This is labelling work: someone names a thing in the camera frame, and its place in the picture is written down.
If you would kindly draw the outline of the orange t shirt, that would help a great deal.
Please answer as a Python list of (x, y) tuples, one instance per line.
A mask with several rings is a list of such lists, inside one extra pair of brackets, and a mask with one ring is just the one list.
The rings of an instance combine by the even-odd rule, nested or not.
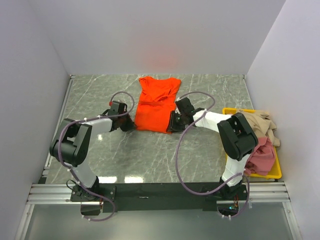
[(135, 125), (138, 131), (151, 131), (168, 134), (171, 112), (176, 109), (175, 100), (181, 80), (170, 77), (155, 79), (141, 77), (141, 94), (135, 113)]

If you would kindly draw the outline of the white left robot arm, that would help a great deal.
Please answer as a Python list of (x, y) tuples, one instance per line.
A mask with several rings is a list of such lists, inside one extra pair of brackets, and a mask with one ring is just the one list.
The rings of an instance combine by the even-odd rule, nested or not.
[(94, 201), (100, 195), (99, 178), (86, 160), (90, 141), (102, 133), (117, 129), (128, 132), (136, 128), (127, 104), (111, 101), (109, 105), (101, 115), (90, 119), (63, 119), (49, 147), (49, 154), (71, 172), (88, 201)]

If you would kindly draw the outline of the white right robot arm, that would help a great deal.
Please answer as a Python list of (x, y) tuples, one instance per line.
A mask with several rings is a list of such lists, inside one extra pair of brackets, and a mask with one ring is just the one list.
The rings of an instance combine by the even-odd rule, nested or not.
[[(195, 108), (189, 98), (184, 97), (175, 102), (176, 111), (170, 115), (169, 129), (181, 132), (175, 149), (175, 171), (182, 187), (197, 196), (207, 196), (219, 192), (221, 197), (230, 200), (242, 190), (246, 163), (255, 147), (258, 137), (242, 113), (220, 114), (206, 108)], [(178, 154), (183, 137), (191, 127), (205, 128), (219, 133), (227, 160), (220, 185), (207, 192), (191, 190), (179, 173)]]

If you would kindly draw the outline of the black base crossbar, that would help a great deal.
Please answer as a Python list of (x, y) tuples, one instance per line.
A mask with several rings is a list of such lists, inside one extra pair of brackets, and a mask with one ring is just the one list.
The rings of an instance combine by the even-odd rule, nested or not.
[(108, 198), (88, 194), (80, 186), (74, 186), (70, 201), (81, 203), (81, 212), (98, 215), (112, 211), (156, 211), (156, 210), (196, 210), (216, 211), (218, 201), (244, 201), (248, 197), (245, 184), (235, 187), (224, 186), (219, 191), (208, 194), (217, 188), (218, 182), (188, 182), (187, 187), (199, 196), (185, 190), (180, 183), (101, 183), (97, 194)]

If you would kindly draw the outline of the beige t shirt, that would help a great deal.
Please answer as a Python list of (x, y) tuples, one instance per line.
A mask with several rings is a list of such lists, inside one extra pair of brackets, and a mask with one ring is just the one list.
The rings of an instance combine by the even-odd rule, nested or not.
[(281, 142), (274, 134), (277, 130), (277, 125), (272, 121), (267, 112), (261, 110), (248, 112), (244, 109), (238, 109), (236, 112), (242, 113), (245, 116), (258, 138), (268, 137), (274, 147), (280, 146)]

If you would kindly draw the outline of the pink t shirt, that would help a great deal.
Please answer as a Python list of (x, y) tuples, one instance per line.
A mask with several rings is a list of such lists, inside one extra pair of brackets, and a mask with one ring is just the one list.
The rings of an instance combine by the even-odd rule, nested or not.
[(245, 165), (245, 174), (266, 176), (276, 160), (274, 146), (268, 137), (259, 137), (258, 145), (254, 148)]

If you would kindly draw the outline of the yellow plastic bin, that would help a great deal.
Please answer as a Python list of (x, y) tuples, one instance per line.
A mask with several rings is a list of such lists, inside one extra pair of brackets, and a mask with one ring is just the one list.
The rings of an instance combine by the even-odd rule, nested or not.
[[(233, 114), (237, 113), (237, 110), (239, 110), (239, 109), (240, 108), (225, 107), (225, 108), (223, 108), (222, 113), (225, 115), (233, 115)], [(252, 109), (241, 109), (241, 110), (245, 110), (246, 112), (251, 112), (251, 113), (258, 111), (258, 110), (252, 110)], [(277, 147), (275, 147), (275, 146), (273, 146), (273, 147), (275, 150), (275, 157), (276, 158), (275, 158), (275, 162), (274, 162), (273, 167), (270, 170), (270, 172), (266, 176), (253, 173), (253, 174), (249, 175), (250, 177), (264, 178), (264, 179), (280, 179), (282, 177), (279, 158), (278, 158), (277, 150), (276, 150)]]

